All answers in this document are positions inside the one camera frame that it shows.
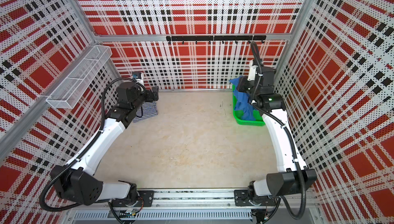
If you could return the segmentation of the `blue white striped tank top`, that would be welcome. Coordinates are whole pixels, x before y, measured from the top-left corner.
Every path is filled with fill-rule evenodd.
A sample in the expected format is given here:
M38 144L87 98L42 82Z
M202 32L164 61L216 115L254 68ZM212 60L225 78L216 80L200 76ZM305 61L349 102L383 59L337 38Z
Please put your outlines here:
M137 111L136 117L132 120L133 123L137 123L148 118L158 116L157 102L145 102L141 109Z

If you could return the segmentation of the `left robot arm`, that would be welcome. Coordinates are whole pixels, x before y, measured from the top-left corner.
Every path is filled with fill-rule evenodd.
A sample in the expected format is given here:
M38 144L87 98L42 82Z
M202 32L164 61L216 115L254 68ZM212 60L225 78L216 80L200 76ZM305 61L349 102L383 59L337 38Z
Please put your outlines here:
M136 184L105 183L94 175L108 149L137 117L142 105L158 100L158 86L148 90L137 80L123 77L110 82L102 92L98 130L65 165L51 170L50 181L39 197L40 207L48 212L61 212L105 200L137 203L140 197Z

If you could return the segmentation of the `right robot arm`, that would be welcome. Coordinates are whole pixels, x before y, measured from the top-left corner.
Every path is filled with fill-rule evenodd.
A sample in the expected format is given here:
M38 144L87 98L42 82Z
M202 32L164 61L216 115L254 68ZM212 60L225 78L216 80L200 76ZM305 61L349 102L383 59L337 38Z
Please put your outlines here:
M278 170L252 181L248 186L248 200L259 206L269 199L279 198L290 208L286 196L299 194L300 207L306 208L306 192L317 180L317 173L307 166L296 147L285 102L274 92L274 76L275 69L253 64L237 87L239 92L249 94L251 106L262 116L273 143Z

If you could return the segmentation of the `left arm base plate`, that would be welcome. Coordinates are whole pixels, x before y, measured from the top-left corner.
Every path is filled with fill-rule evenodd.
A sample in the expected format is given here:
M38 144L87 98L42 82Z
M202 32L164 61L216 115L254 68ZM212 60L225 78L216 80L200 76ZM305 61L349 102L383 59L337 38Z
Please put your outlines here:
M111 203L114 207L151 207L154 197L154 191L137 191L131 190L126 198L123 199L114 199Z

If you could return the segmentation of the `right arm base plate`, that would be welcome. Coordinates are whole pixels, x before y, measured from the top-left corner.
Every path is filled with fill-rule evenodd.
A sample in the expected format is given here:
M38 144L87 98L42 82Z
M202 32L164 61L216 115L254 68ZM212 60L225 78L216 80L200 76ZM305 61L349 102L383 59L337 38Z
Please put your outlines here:
M276 201L269 196L251 196L248 190L234 190L235 205L237 207L274 207Z

